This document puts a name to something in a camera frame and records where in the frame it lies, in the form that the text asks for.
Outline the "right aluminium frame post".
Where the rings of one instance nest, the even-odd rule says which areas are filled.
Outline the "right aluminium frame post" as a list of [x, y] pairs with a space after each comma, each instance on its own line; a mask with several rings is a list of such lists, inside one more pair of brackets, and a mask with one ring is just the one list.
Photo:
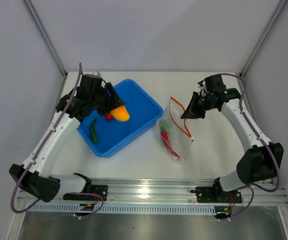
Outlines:
[[241, 77], [245, 77], [249, 69], [254, 64], [255, 60], [257, 59], [258, 55], [260, 54], [261, 50], [263, 49], [265, 43], [267, 42], [268, 38], [270, 37], [273, 29], [277, 25], [279, 19], [281, 18], [283, 12], [285, 11], [286, 7], [288, 6], [288, 0], [280, 0], [278, 2], [277, 7], [274, 9], [269, 21], [265, 25], [263, 32], [261, 33], [259, 39], [257, 40], [253, 50], [251, 51], [250, 56], [248, 57], [247, 61], [243, 65], [242, 70], [240, 71], [239, 75]]

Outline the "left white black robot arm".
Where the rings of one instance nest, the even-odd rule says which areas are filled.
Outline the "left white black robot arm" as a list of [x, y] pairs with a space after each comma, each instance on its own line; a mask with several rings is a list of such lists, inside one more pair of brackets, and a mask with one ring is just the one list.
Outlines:
[[100, 76], [79, 76], [73, 89], [63, 95], [42, 140], [22, 164], [13, 164], [9, 173], [21, 190], [50, 202], [58, 193], [74, 192], [81, 200], [92, 195], [88, 180], [79, 174], [51, 176], [54, 163], [69, 136], [92, 112], [104, 116], [124, 105], [113, 85]]

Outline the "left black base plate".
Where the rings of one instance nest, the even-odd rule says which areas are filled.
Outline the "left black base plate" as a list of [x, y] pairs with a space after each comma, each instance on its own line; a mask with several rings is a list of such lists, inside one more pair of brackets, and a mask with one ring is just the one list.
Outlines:
[[83, 190], [81, 193], [72, 194], [67, 193], [64, 194], [63, 200], [66, 201], [103, 201], [107, 200], [108, 195], [108, 186], [107, 185], [92, 185], [90, 190]]

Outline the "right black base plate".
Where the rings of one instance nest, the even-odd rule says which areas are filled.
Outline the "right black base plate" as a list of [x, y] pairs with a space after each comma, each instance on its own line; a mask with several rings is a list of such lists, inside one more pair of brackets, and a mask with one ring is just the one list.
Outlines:
[[198, 203], [242, 203], [241, 193], [237, 190], [223, 191], [215, 187], [200, 186], [190, 192], [196, 195]]

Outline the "aluminium mounting rail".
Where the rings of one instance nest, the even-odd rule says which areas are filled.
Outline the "aluminium mounting rail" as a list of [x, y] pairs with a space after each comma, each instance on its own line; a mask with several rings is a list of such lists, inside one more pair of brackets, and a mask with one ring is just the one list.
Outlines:
[[[206, 205], [215, 206], [224, 205], [224, 200], [220, 202], [200, 202], [204, 199], [205, 194], [202, 191], [196, 191], [196, 188], [212, 188], [213, 180], [156, 180], [156, 179], [93, 179], [92, 185], [95, 185], [97, 194], [106, 196], [105, 205], [108, 204], [126, 204], [126, 205]], [[98, 186], [107, 186], [98, 191]], [[265, 192], [256, 186], [252, 187], [254, 198], [251, 206], [288, 206], [288, 197], [284, 187], [273, 193]], [[64, 200], [64, 194], [59, 193], [53, 200], [48, 203], [39, 201], [41, 204], [52, 203], [78, 203], [85, 202], [84, 199]], [[245, 206], [251, 199], [251, 190], [248, 188], [241, 189], [235, 193], [237, 206]], [[36, 200], [29, 193], [20, 190], [17, 195], [18, 203], [32, 203]]]

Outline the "green grape bunch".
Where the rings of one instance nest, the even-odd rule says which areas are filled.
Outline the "green grape bunch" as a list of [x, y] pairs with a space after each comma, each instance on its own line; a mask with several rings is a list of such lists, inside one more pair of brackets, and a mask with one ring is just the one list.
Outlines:
[[159, 121], [159, 127], [160, 127], [160, 131], [169, 131], [172, 129], [172, 123], [170, 123], [168, 120], [166, 119], [162, 119]]

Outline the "left aluminium frame post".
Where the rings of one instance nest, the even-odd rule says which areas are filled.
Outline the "left aluminium frame post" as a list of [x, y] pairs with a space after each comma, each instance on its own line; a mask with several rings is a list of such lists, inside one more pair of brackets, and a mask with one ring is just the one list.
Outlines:
[[67, 76], [67, 71], [65, 70], [65, 67], [58, 55], [58, 52], [56, 51], [48, 33], [47, 30], [42, 23], [42, 20], [31, 0], [22, 0], [22, 3], [24, 7], [26, 8], [26, 11], [28, 15], [30, 16], [35, 28], [37, 29], [43, 43], [45, 44], [52, 60], [54, 61], [56, 67], [58, 68], [59, 72], [61, 73], [62, 76], [66, 77]]

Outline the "blue plastic tray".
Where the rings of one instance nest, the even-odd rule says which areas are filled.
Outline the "blue plastic tray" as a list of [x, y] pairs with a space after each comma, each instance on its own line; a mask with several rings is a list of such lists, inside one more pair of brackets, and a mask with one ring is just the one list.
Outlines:
[[[102, 158], [109, 158], [130, 144], [152, 128], [163, 114], [162, 107], [134, 80], [125, 79], [114, 89], [124, 101], [130, 119], [126, 122], [108, 121], [94, 111], [77, 128], [93, 153]], [[99, 118], [95, 126], [97, 143], [93, 143], [90, 137], [90, 125], [94, 118]]]

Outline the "aluminium frame post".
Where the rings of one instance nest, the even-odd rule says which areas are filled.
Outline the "aluminium frame post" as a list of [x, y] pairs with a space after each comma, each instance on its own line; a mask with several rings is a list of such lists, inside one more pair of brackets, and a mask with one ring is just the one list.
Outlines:
[[286, 7], [288, 6], [288, 0], [280, 0], [278, 2], [277, 7], [274, 9], [269, 21], [265, 25], [263, 32], [261, 33], [259, 39], [257, 40], [253, 50], [251, 51], [250, 56], [248, 57], [247, 61], [243, 65], [242, 70], [240, 71], [239, 75], [241, 77], [245, 77], [249, 69], [254, 64], [255, 60], [257, 59], [258, 55], [260, 54], [261, 50], [263, 49], [265, 43], [267, 42], [268, 38], [270, 37], [273, 29], [277, 25], [279, 19], [281, 18], [283, 12], [285, 11]]
[[24, 7], [26, 8], [26, 11], [28, 15], [30, 16], [35, 28], [37, 29], [43, 43], [45, 44], [52, 60], [54, 61], [56, 67], [58, 68], [59, 72], [61, 73], [62, 76], [66, 77], [67, 76], [67, 71], [65, 70], [65, 67], [58, 55], [58, 52], [56, 51], [48, 33], [47, 30], [42, 23], [42, 20], [31, 0], [22, 0], [22, 3]]

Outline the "green chili pepper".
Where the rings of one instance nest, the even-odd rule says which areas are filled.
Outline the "green chili pepper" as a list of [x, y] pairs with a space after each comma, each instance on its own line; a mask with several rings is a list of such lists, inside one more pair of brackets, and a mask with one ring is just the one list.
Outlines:
[[98, 136], [95, 130], [96, 122], [98, 119], [99, 119], [98, 117], [94, 118], [90, 125], [90, 137], [91, 137], [92, 142], [95, 144], [98, 142]]

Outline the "yellow orange mango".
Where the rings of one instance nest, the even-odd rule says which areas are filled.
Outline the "yellow orange mango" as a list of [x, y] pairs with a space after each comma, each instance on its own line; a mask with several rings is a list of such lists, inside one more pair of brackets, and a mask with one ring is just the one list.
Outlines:
[[124, 105], [121, 105], [114, 110], [110, 111], [113, 118], [120, 122], [126, 122], [130, 119], [130, 115]]

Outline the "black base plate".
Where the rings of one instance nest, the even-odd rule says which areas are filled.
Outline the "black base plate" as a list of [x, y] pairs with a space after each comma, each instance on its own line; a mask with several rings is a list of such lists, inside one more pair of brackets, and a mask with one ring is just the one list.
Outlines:
[[237, 190], [223, 191], [215, 187], [200, 186], [190, 192], [196, 195], [198, 203], [242, 203], [241, 193]]
[[63, 200], [66, 201], [103, 201], [107, 200], [108, 195], [108, 186], [107, 185], [92, 185], [90, 190], [83, 190], [81, 193], [72, 194], [67, 193], [64, 194]]

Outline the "clear zip top bag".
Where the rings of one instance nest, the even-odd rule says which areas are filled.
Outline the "clear zip top bag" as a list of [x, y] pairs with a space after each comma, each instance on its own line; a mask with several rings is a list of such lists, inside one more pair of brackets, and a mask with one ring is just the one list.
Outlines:
[[167, 131], [168, 137], [172, 146], [172, 149], [179, 155], [179, 159], [175, 158], [164, 146], [164, 148], [168, 151], [169, 156], [178, 163], [183, 163], [187, 159], [192, 143], [194, 142], [194, 137], [189, 131], [186, 125], [186, 119], [181, 119], [181, 115], [184, 113], [184, 106], [176, 100], [174, 97], [169, 99], [169, 102], [164, 109], [162, 117], [160, 120], [168, 120], [172, 123], [172, 129]]

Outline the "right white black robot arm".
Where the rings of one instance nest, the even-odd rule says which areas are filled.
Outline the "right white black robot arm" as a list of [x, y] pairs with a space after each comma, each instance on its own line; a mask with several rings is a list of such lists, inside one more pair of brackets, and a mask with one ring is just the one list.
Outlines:
[[206, 77], [198, 82], [199, 92], [192, 98], [182, 119], [204, 119], [206, 112], [217, 109], [235, 130], [244, 150], [236, 169], [214, 181], [212, 196], [223, 202], [231, 191], [255, 186], [273, 193], [280, 187], [280, 165], [284, 149], [273, 142], [258, 127], [244, 103], [246, 89], [227, 88], [223, 73]]

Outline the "red chili pepper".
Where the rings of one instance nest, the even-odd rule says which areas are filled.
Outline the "red chili pepper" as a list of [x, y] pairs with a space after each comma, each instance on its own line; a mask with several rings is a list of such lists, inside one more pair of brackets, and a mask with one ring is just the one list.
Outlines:
[[163, 130], [160, 132], [161, 135], [161, 139], [164, 143], [164, 146], [166, 147], [166, 149], [176, 158], [179, 159], [179, 155], [172, 149], [169, 137], [168, 137], [168, 133], [167, 131]]

